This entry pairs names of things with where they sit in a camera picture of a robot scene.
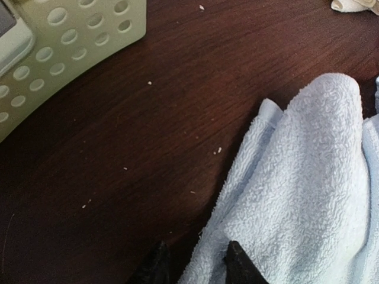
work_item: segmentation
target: light blue towel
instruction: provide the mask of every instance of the light blue towel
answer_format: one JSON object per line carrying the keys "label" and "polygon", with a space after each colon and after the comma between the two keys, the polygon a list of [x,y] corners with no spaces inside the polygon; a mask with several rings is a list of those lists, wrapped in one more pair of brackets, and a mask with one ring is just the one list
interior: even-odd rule
{"label": "light blue towel", "polygon": [[230,240],[270,284],[379,283],[362,125],[359,86],[345,75],[315,79],[284,112],[264,100],[179,283],[224,284]]}

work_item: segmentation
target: wooden table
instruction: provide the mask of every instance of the wooden table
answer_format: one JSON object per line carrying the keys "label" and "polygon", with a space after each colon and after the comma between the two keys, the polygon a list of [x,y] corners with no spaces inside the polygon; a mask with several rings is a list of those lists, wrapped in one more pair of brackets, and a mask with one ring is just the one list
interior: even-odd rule
{"label": "wooden table", "polygon": [[344,72],[374,114],[370,12],[340,14],[327,0],[148,2],[142,41],[0,144],[0,243],[9,226],[14,283],[122,284],[161,239],[178,277],[264,98],[285,108],[316,76]]}

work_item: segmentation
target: perforated plastic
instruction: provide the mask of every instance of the perforated plastic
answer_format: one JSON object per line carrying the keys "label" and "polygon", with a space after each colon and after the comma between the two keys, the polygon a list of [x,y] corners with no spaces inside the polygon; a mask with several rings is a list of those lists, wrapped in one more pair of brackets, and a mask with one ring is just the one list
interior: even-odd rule
{"label": "perforated plastic", "polygon": [[59,89],[146,32],[146,0],[18,0],[29,55],[0,78],[0,142]]}

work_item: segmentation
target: dark brown wooden surface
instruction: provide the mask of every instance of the dark brown wooden surface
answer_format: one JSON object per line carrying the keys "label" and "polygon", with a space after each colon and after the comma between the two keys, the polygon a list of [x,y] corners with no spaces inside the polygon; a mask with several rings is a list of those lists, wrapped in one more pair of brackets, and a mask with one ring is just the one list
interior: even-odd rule
{"label": "dark brown wooden surface", "polygon": [[285,108],[316,76],[344,72],[374,113],[374,14],[322,0],[148,2],[142,41],[0,144],[0,244],[13,216],[2,256],[15,283],[122,284],[160,239],[177,277],[264,98]]}

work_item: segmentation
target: towel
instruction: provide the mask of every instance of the towel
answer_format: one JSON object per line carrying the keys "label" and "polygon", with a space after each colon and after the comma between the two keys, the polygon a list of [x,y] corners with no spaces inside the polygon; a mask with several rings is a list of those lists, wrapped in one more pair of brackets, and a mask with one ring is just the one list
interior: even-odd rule
{"label": "towel", "polygon": [[179,284],[224,284],[231,240],[270,284],[379,283],[353,282],[377,256],[362,129],[346,75],[318,77],[284,112],[264,100]]}

